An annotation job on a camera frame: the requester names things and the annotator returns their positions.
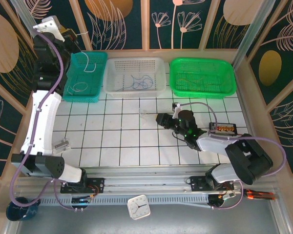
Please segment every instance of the plastic basket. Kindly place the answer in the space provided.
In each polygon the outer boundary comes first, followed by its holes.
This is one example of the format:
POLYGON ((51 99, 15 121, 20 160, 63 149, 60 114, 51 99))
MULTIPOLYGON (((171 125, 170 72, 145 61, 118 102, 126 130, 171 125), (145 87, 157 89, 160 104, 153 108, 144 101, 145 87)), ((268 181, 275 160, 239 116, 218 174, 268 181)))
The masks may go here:
POLYGON ((72 54, 63 99, 69 102, 97 102, 106 60, 105 52, 72 54))
POLYGON ((114 98, 155 97, 165 89, 161 58, 112 58, 106 63, 103 90, 114 98))
POLYGON ((230 63, 209 58, 176 58, 170 63, 170 87, 179 97, 222 99, 234 94, 230 63))

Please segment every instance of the blue wire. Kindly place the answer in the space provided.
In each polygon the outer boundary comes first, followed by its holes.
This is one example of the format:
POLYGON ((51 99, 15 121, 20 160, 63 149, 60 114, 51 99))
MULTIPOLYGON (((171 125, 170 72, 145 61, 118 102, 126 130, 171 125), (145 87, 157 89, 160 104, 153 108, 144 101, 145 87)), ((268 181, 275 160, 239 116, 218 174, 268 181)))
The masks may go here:
POLYGON ((151 88, 153 86, 153 80, 148 75, 143 75, 141 78, 135 78, 135 77, 133 77, 133 75, 131 75, 131 77, 132 77, 132 80, 133 80, 132 85, 129 86, 129 87, 125 87, 125 88, 121 88, 119 90, 116 90, 116 92, 120 91, 120 90, 124 90, 124 89, 129 89, 129 88, 133 88, 134 90, 145 90, 145 89, 149 89, 149 88, 151 88))

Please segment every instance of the blue cup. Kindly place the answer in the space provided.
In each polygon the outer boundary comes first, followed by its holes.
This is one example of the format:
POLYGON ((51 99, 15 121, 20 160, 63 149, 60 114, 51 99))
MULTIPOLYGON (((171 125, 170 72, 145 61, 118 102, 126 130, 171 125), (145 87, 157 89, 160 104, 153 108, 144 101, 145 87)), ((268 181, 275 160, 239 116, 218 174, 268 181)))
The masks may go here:
MULTIPOLYGON (((17 197, 16 201, 20 203, 29 203, 28 199, 25 197, 17 197)), ((19 207, 15 205, 13 202, 10 202, 8 207, 6 208, 6 217, 11 221, 23 221, 29 220, 34 217, 38 211, 39 201, 35 204, 28 207, 19 207)))

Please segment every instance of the clock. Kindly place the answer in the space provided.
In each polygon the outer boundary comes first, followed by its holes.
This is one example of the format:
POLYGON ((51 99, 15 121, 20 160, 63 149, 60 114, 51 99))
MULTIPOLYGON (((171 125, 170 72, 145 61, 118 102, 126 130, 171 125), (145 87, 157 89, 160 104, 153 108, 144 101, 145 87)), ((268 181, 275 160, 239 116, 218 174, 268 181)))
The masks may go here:
POLYGON ((151 214, 147 197, 145 195, 140 195, 129 199, 127 202, 127 206, 129 210, 129 215, 134 220, 146 217, 151 214))

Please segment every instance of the teal basket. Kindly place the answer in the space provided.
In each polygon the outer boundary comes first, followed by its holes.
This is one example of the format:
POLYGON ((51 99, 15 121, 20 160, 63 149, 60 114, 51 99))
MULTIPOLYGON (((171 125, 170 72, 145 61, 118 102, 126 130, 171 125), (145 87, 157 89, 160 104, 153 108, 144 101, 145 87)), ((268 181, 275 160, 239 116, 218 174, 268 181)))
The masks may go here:
POLYGON ((68 102, 97 102, 106 61, 107 53, 105 52, 90 51, 72 54, 63 100, 68 102))
POLYGON ((230 63, 209 58, 176 58, 170 63, 170 87, 188 98, 223 99, 236 91, 230 63))

